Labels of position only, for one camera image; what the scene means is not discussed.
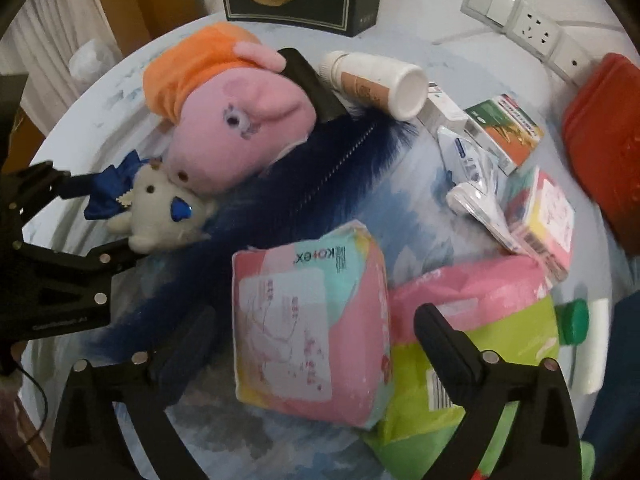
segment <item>white ribbed cap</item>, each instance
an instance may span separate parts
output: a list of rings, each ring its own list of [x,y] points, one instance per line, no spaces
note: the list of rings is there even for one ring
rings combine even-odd
[[[335,90],[339,90],[338,88],[336,88],[336,85],[332,81],[331,72],[333,71],[335,63],[341,57],[346,56],[347,54],[348,52],[345,52],[343,50],[334,50],[333,52],[329,52],[322,58],[320,66],[318,67],[318,74],[325,85],[328,85],[330,88],[333,88]]]

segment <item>green cap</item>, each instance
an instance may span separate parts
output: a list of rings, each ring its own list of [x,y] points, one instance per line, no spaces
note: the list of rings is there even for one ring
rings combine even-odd
[[[587,339],[589,307],[584,300],[556,306],[556,321],[561,345],[579,345]]]

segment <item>brown label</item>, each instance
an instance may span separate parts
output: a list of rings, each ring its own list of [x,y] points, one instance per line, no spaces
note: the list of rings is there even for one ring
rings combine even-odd
[[[389,112],[389,88],[386,86],[346,72],[342,72],[340,80],[344,92],[350,97]]]

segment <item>marble pattern tablecloth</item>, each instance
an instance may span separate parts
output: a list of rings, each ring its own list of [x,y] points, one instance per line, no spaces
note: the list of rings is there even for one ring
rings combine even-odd
[[[58,123],[36,156],[52,159],[74,174],[100,171],[119,162],[132,149],[158,155],[166,148],[171,126],[149,113],[144,104],[142,72],[148,63],[181,38],[221,19],[209,16],[178,28],[129,56],[91,87]],[[357,38],[282,25],[246,24],[265,43],[296,47],[312,63],[331,50],[386,54],[421,65],[462,107],[509,91],[478,65],[443,47],[373,29]],[[567,193],[576,209],[575,253],[569,278],[554,290],[556,301],[575,295],[611,297],[609,250],[620,262],[599,209],[572,179],[558,133],[537,110],[514,96],[547,135],[526,166],[539,164]],[[392,283],[399,284],[442,265],[478,260],[497,254],[496,243],[475,221],[455,216],[444,203],[447,190],[440,152],[426,132],[363,200],[356,215],[379,241]],[[82,218],[83,200],[51,204],[25,228],[27,241],[56,250],[85,253],[103,243],[102,222]],[[114,281],[117,312],[151,294],[166,278],[162,258],[148,258],[137,269]],[[63,336],[30,344],[25,362],[42,381],[52,418],[73,362],[83,357],[84,335]],[[565,374],[572,358],[564,351]],[[37,393],[25,388],[23,402],[34,420],[41,415]],[[583,428],[593,399],[574,397]],[[235,400],[231,355],[217,357],[188,387],[168,415],[201,467],[216,479],[387,478],[370,450],[347,428],[265,412]],[[124,422],[124,433],[145,478],[154,478],[140,443]],[[50,438],[52,423],[47,425]]]

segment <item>red object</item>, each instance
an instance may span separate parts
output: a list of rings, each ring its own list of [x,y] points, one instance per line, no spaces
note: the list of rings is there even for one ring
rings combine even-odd
[[[620,245],[640,254],[640,70],[607,54],[565,111],[562,138]]]

